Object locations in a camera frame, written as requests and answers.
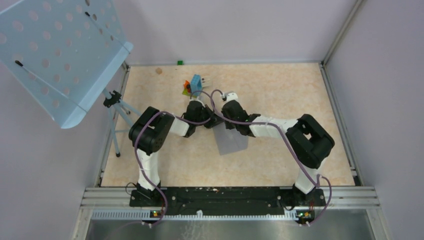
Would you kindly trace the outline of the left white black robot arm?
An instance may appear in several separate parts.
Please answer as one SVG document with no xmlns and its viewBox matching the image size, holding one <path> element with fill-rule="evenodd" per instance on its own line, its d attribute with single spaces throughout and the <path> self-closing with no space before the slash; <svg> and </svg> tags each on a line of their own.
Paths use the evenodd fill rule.
<svg viewBox="0 0 424 240">
<path fill-rule="evenodd" d="M 207 105 L 199 100 L 190 100 L 186 111 L 180 116 L 161 112 L 149 106 L 133 124 L 128 133 L 139 164 L 139 179 L 136 191 L 131 194 L 141 196 L 149 207 L 160 202 L 158 170 L 158 152 L 165 143 L 168 134 L 189 138 L 198 126 L 211 129 L 223 120 Z"/>
</svg>

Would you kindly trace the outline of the colourful toy block assembly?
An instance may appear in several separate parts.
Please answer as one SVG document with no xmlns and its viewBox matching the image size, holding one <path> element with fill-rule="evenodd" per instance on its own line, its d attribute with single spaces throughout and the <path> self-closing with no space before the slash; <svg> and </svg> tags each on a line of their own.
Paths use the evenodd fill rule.
<svg viewBox="0 0 424 240">
<path fill-rule="evenodd" d="M 202 77 L 199 74 L 195 74 L 190 81 L 185 81 L 183 84 L 182 94 L 192 98 L 199 97 L 204 88 L 211 87 L 212 80 L 210 77 Z"/>
</svg>

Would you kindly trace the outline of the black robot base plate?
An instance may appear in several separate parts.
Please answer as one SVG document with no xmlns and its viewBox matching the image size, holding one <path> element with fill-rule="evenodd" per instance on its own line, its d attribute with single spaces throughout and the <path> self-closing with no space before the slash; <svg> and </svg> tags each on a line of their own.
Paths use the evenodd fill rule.
<svg viewBox="0 0 424 240">
<path fill-rule="evenodd" d="M 202 211 L 206 216 L 283 215 L 295 208 L 312 210 L 326 205 L 322 189 L 304 194 L 293 187 L 163 187 L 131 191 L 131 207 L 158 207 L 165 216 L 188 216 Z"/>
</svg>

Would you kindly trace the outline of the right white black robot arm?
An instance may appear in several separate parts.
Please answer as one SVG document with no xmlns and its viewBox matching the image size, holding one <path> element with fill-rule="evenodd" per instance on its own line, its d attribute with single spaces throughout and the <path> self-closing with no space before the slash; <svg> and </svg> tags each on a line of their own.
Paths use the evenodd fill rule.
<svg viewBox="0 0 424 240">
<path fill-rule="evenodd" d="M 226 127 L 243 136 L 284 141 L 300 168 L 293 185 L 293 200 L 299 206 L 307 206 L 314 198 L 312 191 L 319 185 L 319 169 L 335 146 L 332 136 L 310 114 L 298 119 L 248 114 L 235 99 L 227 100 L 221 113 Z"/>
</svg>

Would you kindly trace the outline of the grey envelope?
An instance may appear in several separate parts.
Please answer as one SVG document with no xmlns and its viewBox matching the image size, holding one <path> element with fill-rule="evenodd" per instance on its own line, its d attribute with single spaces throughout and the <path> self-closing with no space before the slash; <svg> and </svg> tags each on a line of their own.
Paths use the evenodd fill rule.
<svg viewBox="0 0 424 240">
<path fill-rule="evenodd" d="M 226 129 L 224 123 L 212 128 L 218 152 L 221 156 L 244 151 L 248 148 L 249 138 L 235 128 Z"/>
</svg>

